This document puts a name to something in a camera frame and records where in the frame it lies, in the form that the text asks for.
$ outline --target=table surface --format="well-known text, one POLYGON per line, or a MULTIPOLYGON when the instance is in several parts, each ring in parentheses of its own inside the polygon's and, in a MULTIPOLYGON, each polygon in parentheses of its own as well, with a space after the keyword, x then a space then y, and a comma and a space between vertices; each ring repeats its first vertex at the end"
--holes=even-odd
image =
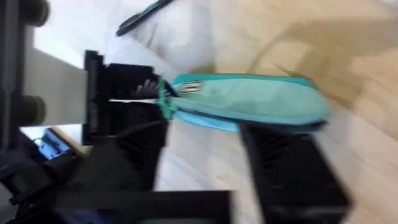
MULTIPOLYGON (((377 0, 176 0, 116 38, 150 1, 50 2, 37 47, 77 66, 94 49, 107 62, 153 65, 168 80, 185 72, 311 78, 333 105, 315 136, 355 202, 346 222, 398 222, 398 11, 377 0)), ((260 223, 250 176, 238 134, 173 121, 159 190, 235 190, 237 223, 260 223)))

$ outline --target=teal pencil case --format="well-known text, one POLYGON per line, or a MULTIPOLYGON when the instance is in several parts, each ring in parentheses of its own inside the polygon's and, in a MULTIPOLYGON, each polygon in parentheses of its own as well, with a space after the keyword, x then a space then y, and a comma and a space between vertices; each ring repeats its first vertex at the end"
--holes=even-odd
POLYGON ((239 131, 239 122, 278 129, 318 128, 330 107, 310 80, 239 74, 184 74, 172 83, 174 115, 186 122, 239 131))

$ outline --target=label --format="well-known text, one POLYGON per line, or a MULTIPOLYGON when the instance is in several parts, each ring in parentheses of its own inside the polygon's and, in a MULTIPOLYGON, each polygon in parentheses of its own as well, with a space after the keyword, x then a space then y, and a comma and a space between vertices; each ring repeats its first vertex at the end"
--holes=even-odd
POLYGON ((198 93, 201 91, 203 87, 203 82, 190 82, 190 83, 183 83, 180 87, 180 94, 187 94, 187 93, 198 93))

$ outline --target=blue object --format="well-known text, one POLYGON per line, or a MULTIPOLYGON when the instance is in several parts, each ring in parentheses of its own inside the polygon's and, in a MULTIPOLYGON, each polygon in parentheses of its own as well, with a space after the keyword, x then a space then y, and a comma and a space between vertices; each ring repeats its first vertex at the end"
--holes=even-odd
POLYGON ((50 160, 56 158, 70 149, 71 147, 50 128, 44 131, 44 135, 41 138, 41 145, 39 146, 39 152, 46 159, 50 160))
POLYGON ((305 78, 185 74, 172 86, 180 95, 171 101, 178 118, 227 131, 239 130, 231 120, 308 126, 330 115, 326 99, 305 78))

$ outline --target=wooden table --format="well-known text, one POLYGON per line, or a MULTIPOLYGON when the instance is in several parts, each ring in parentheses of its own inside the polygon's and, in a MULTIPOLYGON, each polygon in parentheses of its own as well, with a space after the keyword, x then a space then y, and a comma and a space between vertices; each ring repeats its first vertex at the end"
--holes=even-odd
MULTIPOLYGON (((398 11, 378 0, 176 0, 115 38, 149 0, 50 2, 37 36, 66 50, 42 48, 77 62, 97 49, 108 61, 153 64, 169 80, 178 72, 311 78, 333 105, 315 135, 354 199, 347 223, 398 223, 398 11)), ((175 121, 159 189, 238 190, 237 223, 258 223, 246 160, 237 134, 175 121)))

